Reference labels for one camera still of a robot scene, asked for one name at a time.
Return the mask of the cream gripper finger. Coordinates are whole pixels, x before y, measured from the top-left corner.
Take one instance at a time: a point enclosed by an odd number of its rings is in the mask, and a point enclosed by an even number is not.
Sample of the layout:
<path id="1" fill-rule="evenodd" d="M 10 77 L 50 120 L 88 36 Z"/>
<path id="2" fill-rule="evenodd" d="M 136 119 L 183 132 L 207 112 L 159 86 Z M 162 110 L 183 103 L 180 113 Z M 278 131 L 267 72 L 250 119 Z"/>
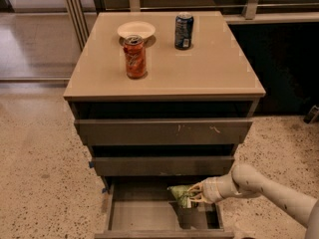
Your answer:
<path id="1" fill-rule="evenodd" d="M 202 191 L 202 183 L 198 182 L 192 185 L 188 190 L 188 192 L 201 192 Z"/>
<path id="2" fill-rule="evenodd" d="M 190 201 L 195 203 L 206 203 L 207 199 L 203 196 L 202 193 L 198 193 L 195 196 L 192 196 L 190 198 Z"/>

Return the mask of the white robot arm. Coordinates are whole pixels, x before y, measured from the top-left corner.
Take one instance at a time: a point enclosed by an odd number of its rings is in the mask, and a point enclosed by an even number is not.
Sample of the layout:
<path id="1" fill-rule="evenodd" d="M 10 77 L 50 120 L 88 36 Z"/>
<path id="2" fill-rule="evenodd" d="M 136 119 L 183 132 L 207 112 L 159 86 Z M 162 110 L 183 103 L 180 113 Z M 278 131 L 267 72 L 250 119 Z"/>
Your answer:
<path id="1" fill-rule="evenodd" d="M 193 185 L 191 202 L 217 203 L 226 198 L 262 195 L 306 228 L 304 239 L 319 239 L 319 200 L 279 184 L 248 164 L 234 165 L 231 171 Z"/>

